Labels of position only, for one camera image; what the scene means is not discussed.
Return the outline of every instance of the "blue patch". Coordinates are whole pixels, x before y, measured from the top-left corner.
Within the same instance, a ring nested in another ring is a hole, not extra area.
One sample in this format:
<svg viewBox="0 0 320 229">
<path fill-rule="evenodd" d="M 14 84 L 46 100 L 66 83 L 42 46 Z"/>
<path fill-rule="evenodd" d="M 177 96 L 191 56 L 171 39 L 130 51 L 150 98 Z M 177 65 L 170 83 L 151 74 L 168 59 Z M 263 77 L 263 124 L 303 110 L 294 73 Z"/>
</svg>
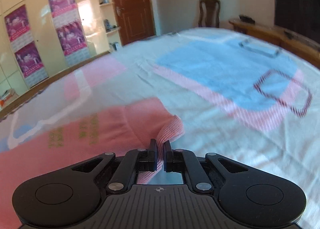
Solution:
<svg viewBox="0 0 320 229">
<path fill-rule="evenodd" d="M 293 77 L 297 65 L 282 52 L 274 57 L 266 56 L 275 54 L 277 46 L 254 41 L 248 46 L 250 49 L 244 49 L 240 42 L 240 39 L 222 44 L 193 41 L 162 56 L 156 63 L 222 94 L 241 108 L 266 110 L 276 101 L 260 94 L 253 85 L 270 69 Z M 279 97 L 288 84 L 289 80 L 275 74 L 261 88 Z"/>
<path fill-rule="evenodd" d="M 31 129 L 32 129 L 32 127 L 29 125 L 22 125 L 13 132 L 13 137 L 18 138 L 18 137 L 22 136 L 23 134 L 27 133 Z M 28 140 L 30 140 L 30 137 L 26 138 L 22 143 L 25 143 Z M 8 148 L 8 137 L 7 137 L 7 138 L 0 140 L 0 152 L 8 151 L 8 150 L 9 150 L 9 148 Z"/>
</svg>

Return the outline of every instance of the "black screen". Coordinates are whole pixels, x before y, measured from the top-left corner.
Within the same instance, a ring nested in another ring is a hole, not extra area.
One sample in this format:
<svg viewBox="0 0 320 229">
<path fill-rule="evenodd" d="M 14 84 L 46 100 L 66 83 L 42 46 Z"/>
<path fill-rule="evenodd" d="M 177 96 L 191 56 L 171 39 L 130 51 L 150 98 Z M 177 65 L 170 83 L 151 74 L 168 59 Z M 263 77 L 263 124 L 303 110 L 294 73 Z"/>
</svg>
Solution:
<svg viewBox="0 0 320 229">
<path fill-rule="evenodd" d="M 276 0 L 275 25 L 320 43 L 320 0 Z"/>
</svg>

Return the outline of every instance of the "bed sheet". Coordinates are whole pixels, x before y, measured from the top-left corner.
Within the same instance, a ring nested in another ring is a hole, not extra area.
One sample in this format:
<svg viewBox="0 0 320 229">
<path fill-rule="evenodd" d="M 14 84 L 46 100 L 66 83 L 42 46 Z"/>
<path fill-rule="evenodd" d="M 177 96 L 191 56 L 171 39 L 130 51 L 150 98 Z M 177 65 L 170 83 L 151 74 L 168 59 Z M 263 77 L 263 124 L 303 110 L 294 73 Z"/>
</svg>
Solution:
<svg viewBox="0 0 320 229">
<path fill-rule="evenodd" d="M 300 226 L 320 228 L 319 88 L 320 71 L 277 46 L 190 29 L 127 45 L 50 85 L 0 122 L 0 157 L 107 107 L 158 97 L 185 127 L 172 148 L 216 152 L 293 181 L 307 196 Z M 181 182 L 159 172 L 149 183 Z"/>
</svg>

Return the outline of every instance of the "corner shelf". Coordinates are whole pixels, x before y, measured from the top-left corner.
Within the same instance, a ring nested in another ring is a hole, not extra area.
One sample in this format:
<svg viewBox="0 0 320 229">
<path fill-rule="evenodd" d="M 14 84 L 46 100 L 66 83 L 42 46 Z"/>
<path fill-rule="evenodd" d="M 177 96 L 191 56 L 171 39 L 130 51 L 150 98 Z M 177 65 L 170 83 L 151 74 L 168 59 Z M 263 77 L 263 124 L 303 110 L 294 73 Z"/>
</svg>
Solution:
<svg viewBox="0 0 320 229">
<path fill-rule="evenodd" d="M 112 33 L 116 32 L 116 31 L 119 31 L 121 27 L 116 27 L 115 29 L 112 29 L 111 31 L 109 32 L 106 32 L 107 35 L 111 35 Z"/>
<path fill-rule="evenodd" d="M 109 6 L 109 5 L 113 5 L 113 4 L 114 4 L 114 2 L 109 2 L 109 3 L 100 4 L 99 6 L 104 7 L 104 6 Z"/>
</svg>

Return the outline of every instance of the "door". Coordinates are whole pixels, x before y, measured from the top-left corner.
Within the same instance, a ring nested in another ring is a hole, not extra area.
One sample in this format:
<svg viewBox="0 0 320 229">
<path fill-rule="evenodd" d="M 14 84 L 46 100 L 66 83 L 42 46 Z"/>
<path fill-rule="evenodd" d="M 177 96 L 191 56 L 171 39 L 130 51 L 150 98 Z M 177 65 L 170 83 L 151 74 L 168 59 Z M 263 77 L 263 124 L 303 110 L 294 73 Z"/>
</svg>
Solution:
<svg viewBox="0 0 320 229">
<path fill-rule="evenodd" d="M 114 0 L 123 45 L 153 36 L 150 0 Z"/>
</svg>

